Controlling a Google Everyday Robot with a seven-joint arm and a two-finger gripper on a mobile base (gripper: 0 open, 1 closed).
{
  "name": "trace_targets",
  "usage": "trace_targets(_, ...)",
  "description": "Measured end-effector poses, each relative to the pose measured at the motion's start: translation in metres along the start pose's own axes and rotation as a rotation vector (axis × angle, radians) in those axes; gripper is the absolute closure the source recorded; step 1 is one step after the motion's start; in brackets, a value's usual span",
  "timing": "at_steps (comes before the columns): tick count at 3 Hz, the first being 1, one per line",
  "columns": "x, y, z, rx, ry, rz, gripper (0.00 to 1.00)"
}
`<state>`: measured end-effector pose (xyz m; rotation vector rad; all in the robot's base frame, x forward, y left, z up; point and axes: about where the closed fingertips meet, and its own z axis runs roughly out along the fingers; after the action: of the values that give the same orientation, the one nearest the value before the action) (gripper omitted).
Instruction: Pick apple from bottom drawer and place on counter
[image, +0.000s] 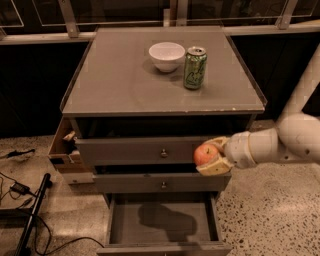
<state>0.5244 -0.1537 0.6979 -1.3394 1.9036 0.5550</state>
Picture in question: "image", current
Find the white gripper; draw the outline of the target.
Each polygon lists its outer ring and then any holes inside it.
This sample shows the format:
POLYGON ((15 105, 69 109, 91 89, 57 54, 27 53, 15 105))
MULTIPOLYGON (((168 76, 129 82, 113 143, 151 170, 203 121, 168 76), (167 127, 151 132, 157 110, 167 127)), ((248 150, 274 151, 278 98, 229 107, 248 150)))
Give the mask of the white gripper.
POLYGON ((206 144, 214 145, 226 158, 219 157, 217 160, 197 166, 197 171, 203 176, 215 176, 229 172, 233 165, 240 169, 256 166, 249 148, 248 131, 236 133, 230 138, 220 136, 206 141, 206 144))

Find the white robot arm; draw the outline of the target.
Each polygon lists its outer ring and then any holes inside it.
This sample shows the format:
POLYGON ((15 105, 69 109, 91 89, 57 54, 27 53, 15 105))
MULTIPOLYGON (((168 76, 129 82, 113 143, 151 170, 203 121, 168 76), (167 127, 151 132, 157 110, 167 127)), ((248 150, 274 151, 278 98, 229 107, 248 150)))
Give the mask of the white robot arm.
POLYGON ((319 163, 320 120, 303 107, 320 84, 320 46, 311 57, 275 125, 258 132, 217 137, 194 151, 197 171, 220 175, 232 167, 251 168, 261 163, 319 163))

